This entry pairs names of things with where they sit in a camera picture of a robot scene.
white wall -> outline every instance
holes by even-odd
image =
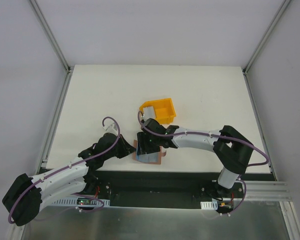
[[[38,0],[70,65],[245,67],[283,0]]]
[[[300,220],[300,0],[294,0],[248,73],[274,169]]]
[[[26,0],[0,1],[0,240],[8,229],[2,198],[33,174],[65,71]]]

small open box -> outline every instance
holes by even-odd
[[[146,101],[139,110],[144,113],[144,108],[146,107],[153,107],[155,120],[160,124],[170,124],[174,121],[174,117],[177,116],[171,98]]]

